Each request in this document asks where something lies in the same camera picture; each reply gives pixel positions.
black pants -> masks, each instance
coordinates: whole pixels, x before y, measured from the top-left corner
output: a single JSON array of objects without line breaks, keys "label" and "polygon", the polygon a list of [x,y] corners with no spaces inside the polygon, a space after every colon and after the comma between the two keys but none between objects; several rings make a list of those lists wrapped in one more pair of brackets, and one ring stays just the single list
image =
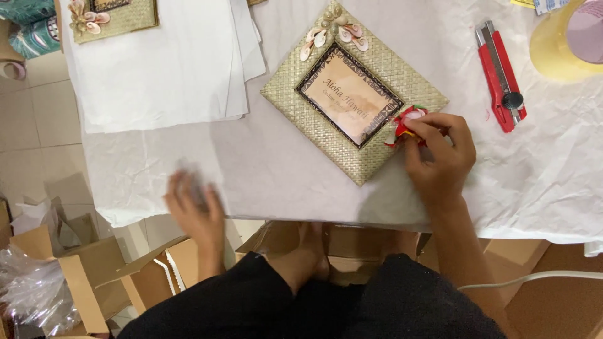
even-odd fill
[{"label": "black pants", "polygon": [[294,297],[264,257],[149,309],[127,338],[505,338],[496,323],[438,273],[389,256],[366,285],[310,281]]}]

red box cutter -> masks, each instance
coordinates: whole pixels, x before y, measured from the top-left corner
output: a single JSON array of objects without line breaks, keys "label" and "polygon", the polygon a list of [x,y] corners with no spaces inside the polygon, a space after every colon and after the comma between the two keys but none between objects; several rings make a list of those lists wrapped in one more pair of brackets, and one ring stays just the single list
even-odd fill
[{"label": "red box cutter", "polygon": [[475,31],[478,38],[479,57],[492,94],[492,111],[505,133],[528,115],[523,106],[523,95],[519,92],[515,74],[509,62],[500,32],[494,30],[492,21],[486,21]]}]

electrical cord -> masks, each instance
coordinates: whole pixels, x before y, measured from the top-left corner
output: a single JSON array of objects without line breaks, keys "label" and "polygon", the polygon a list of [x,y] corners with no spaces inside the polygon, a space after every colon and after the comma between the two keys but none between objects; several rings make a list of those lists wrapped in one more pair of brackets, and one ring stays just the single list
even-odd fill
[{"label": "electrical cord", "polygon": [[583,272],[583,271],[544,271],[544,272],[533,273],[533,274],[527,275],[525,277],[521,277],[521,278],[509,281],[509,282],[504,282],[501,284],[467,285],[467,286],[459,287],[458,290],[461,291],[461,290],[464,290],[467,288],[482,288],[482,287],[500,288],[500,287],[506,287],[509,285],[519,284],[519,283],[523,283],[526,281],[547,278],[547,277],[575,277],[575,278],[588,278],[588,279],[603,280],[603,273]]}]

white table cloth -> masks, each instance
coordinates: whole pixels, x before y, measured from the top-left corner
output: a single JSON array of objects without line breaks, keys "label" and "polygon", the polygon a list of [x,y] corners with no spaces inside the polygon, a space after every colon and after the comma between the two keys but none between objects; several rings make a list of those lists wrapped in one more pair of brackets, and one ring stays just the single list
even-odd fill
[{"label": "white table cloth", "polygon": [[[243,119],[84,135],[98,211],[115,227],[167,212],[166,178],[185,157],[217,182],[233,217],[428,230],[403,154],[358,187],[259,93],[326,4],[269,0],[253,7],[269,74],[247,83],[250,114]],[[444,112],[469,122],[478,162],[464,196],[479,236],[603,240],[603,77],[571,84],[542,77],[529,59],[540,20],[534,10],[508,0],[342,4],[450,99]],[[477,53],[475,25],[486,18],[502,34],[528,111],[508,135],[490,111]]]}]

another woven frame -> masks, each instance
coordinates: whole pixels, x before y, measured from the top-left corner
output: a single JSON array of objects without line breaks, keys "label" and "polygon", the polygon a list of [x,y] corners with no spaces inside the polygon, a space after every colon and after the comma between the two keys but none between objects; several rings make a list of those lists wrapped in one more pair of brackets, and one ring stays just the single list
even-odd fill
[{"label": "another woven frame", "polygon": [[[327,9],[333,12],[333,8],[337,4],[336,0],[331,0]],[[353,24],[361,24],[345,8],[342,15],[346,15]],[[319,17],[313,27],[319,27],[322,20],[322,17]],[[418,104],[425,106],[430,112],[436,112],[449,102],[440,91],[377,39],[366,27],[362,26],[362,29],[363,36],[370,44],[368,51],[360,52],[353,43],[344,43],[339,35],[333,37],[333,34],[328,32],[327,43],[321,48],[315,48],[305,62],[300,60],[300,52],[306,43],[304,34],[297,47],[261,91],[268,101],[359,186],[373,176],[396,152],[394,148],[384,145],[386,138],[393,131],[394,125],[388,123],[359,150],[295,91],[295,87],[331,46],[333,39],[336,39],[343,48],[406,103],[402,110]]]},{"label": "another woven frame", "polygon": [[[86,11],[90,10],[90,1],[86,0]],[[159,24],[156,0],[132,0],[131,4],[108,11],[111,21],[101,24],[101,32],[92,34],[83,32],[80,36],[74,32],[75,43],[90,42],[124,33],[144,30]]]}]

